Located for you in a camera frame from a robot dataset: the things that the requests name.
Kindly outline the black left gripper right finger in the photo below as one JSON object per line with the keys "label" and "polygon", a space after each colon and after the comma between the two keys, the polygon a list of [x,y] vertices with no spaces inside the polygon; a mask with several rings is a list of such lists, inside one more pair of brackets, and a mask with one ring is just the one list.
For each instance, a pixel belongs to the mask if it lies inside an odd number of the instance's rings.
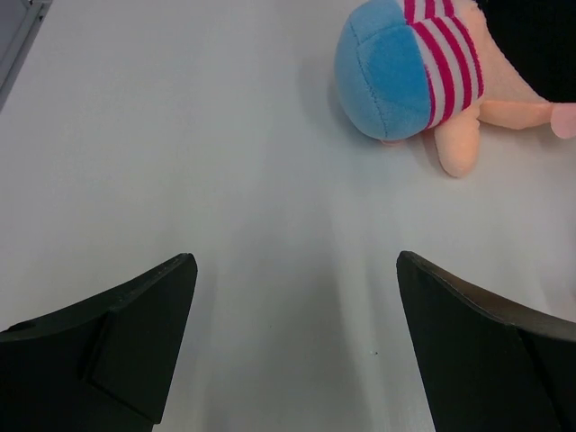
{"label": "black left gripper right finger", "polygon": [[573,431],[575,325],[489,292],[413,252],[396,262],[437,431]]}

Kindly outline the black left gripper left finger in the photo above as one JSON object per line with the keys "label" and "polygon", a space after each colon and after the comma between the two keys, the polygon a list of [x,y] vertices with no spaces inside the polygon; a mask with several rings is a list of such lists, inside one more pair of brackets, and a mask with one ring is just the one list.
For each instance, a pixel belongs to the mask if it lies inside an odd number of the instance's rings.
{"label": "black left gripper left finger", "polygon": [[161,423],[194,297],[180,254],[1,333],[3,431],[150,431]]}

